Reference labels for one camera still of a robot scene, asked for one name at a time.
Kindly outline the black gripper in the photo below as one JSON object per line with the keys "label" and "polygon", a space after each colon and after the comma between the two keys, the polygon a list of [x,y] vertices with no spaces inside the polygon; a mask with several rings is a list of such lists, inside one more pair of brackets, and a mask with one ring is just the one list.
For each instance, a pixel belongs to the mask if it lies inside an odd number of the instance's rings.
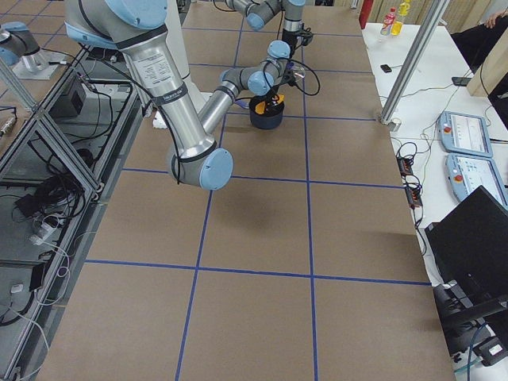
{"label": "black gripper", "polygon": [[275,81],[272,87],[272,93],[277,94],[279,88],[284,85],[294,87],[296,85],[296,77],[294,74],[296,63],[293,60],[289,60],[284,69],[284,73]]}
{"label": "black gripper", "polygon": [[312,42],[314,34],[311,29],[300,29],[298,31],[284,29],[282,37],[283,41],[290,47],[289,57],[292,58],[298,48],[305,47]]}

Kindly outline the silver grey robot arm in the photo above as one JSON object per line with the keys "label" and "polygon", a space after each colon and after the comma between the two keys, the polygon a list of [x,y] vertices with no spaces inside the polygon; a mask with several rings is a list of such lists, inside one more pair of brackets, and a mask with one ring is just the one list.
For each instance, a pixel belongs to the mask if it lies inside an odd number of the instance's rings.
{"label": "silver grey robot arm", "polygon": [[303,21],[303,11],[306,5],[302,0],[225,0],[230,10],[241,13],[251,29],[260,31],[274,17],[283,16],[282,38],[290,47],[290,57],[295,51],[310,44],[314,38],[311,28],[306,28]]}
{"label": "silver grey robot arm", "polygon": [[174,1],[66,1],[67,35],[80,44],[122,53],[131,80],[156,107],[173,140],[167,165],[179,183],[208,191],[222,188],[233,173],[231,154],[217,146],[214,130],[248,90],[275,97],[287,74],[302,30],[303,1],[227,1],[250,27],[262,29],[277,15],[283,35],[268,45],[255,67],[232,68],[205,98],[192,83]]}

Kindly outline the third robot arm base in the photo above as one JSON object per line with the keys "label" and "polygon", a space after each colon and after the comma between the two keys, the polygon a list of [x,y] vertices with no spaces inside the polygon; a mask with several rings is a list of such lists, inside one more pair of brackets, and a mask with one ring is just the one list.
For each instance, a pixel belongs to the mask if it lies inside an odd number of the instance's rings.
{"label": "third robot arm base", "polygon": [[19,79],[49,80],[56,71],[28,26],[20,21],[1,24],[1,59]]}

